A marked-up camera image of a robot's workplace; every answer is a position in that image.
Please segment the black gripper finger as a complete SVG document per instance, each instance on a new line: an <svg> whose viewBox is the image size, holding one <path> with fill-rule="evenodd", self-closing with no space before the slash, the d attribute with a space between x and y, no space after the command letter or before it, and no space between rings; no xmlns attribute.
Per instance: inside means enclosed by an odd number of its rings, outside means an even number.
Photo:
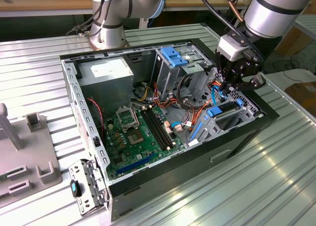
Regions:
<svg viewBox="0 0 316 226"><path fill-rule="evenodd" d="M266 84L266 80L261 73L253 76L240 77L236 82L232 83L232 87L237 91L256 90Z"/></svg>
<svg viewBox="0 0 316 226"><path fill-rule="evenodd" d="M223 79L220 90L223 94L227 95L231 92L230 89L233 87L231 62L218 49L215 50L215 56L218 73L221 74Z"/></svg>

